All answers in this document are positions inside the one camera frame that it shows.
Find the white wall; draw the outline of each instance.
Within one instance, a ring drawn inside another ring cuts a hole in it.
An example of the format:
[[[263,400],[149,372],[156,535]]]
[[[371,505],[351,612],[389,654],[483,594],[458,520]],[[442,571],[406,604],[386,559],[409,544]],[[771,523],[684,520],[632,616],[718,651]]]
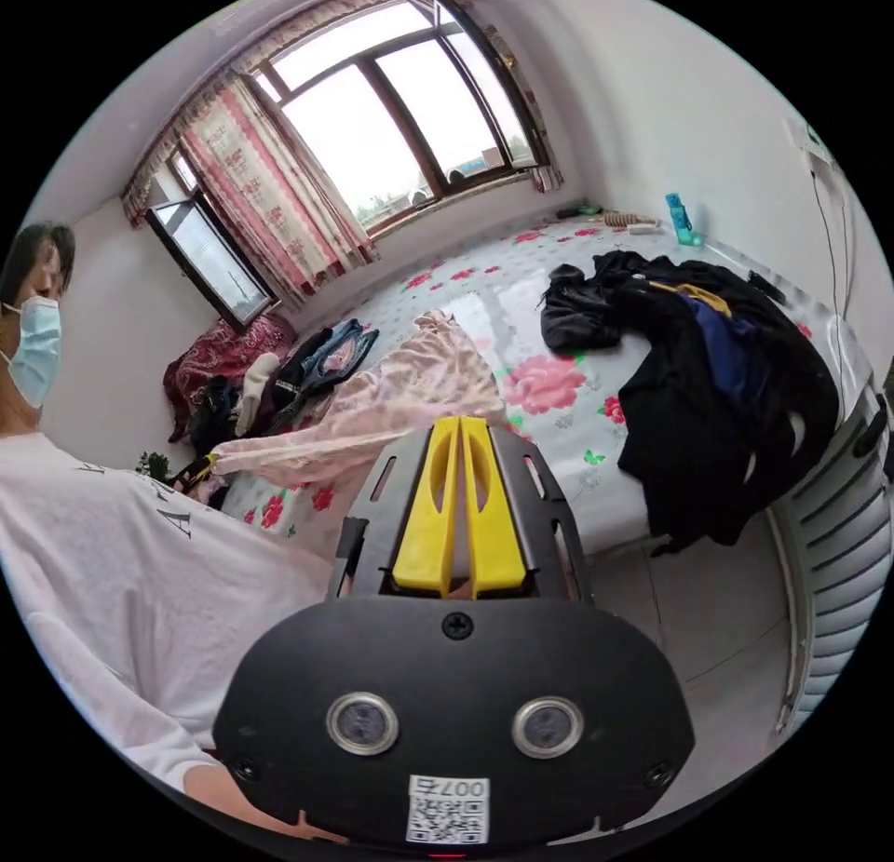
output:
[[[782,126],[799,115],[747,62],[650,0],[490,1],[549,80],[594,201],[666,218],[664,195],[678,192],[698,229],[832,303],[813,186]],[[841,305],[840,205],[820,196]],[[894,353],[894,284],[854,200],[847,320],[880,381]]]
[[[375,245],[380,260],[324,286],[305,304],[293,324],[298,330],[315,325],[331,317],[346,298],[386,280],[412,263],[434,258],[464,238],[502,223],[559,209],[582,195],[579,182],[566,180],[562,188],[541,195],[525,179],[454,201],[379,239]]]
[[[217,314],[148,227],[130,228],[117,199],[74,224],[74,278],[61,305],[62,360],[41,428],[86,461],[132,468],[156,451],[187,465],[170,447],[168,364]]]

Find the small plant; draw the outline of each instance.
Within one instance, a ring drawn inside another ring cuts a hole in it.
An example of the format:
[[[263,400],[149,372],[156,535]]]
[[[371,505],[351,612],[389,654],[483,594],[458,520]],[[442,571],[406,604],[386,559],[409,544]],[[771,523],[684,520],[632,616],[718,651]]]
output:
[[[169,467],[167,455],[162,455],[160,452],[144,452],[137,463],[137,474],[145,474],[159,483],[167,483]]]

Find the tile floor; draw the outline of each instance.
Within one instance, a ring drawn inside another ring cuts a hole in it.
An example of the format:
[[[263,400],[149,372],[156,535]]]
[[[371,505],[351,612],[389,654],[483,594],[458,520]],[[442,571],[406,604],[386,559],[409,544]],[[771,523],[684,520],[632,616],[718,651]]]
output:
[[[760,516],[733,548],[703,541],[658,559],[632,549],[592,559],[590,576],[596,603],[668,656],[696,731],[692,756],[643,823],[721,788],[771,752],[789,665],[782,574]]]

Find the black jacket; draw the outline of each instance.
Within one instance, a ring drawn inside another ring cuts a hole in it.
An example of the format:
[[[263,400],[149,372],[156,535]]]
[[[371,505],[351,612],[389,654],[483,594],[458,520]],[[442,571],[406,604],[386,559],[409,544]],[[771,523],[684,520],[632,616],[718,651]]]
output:
[[[567,265],[550,275],[544,341],[567,353],[612,346],[623,330],[648,338],[651,352],[618,393],[629,431],[618,466],[642,482],[650,532],[671,538],[665,550],[705,535],[734,545],[748,520],[797,484],[828,447],[838,418],[833,377],[777,305],[722,266],[649,262],[630,251],[593,260],[592,278]],[[770,373],[750,411],[737,411],[714,387],[704,336],[683,297],[650,282],[703,288],[758,328]],[[794,454],[790,412],[805,423]]]

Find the woman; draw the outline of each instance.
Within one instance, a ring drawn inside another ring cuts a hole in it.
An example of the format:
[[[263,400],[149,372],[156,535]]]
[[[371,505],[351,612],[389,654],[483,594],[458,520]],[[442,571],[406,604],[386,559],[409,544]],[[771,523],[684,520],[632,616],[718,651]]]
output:
[[[330,567],[40,433],[74,260],[72,230],[40,223],[0,275],[0,559],[22,618],[85,718],[143,769],[254,825],[340,840],[255,809],[203,749],[242,656],[322,600]]]

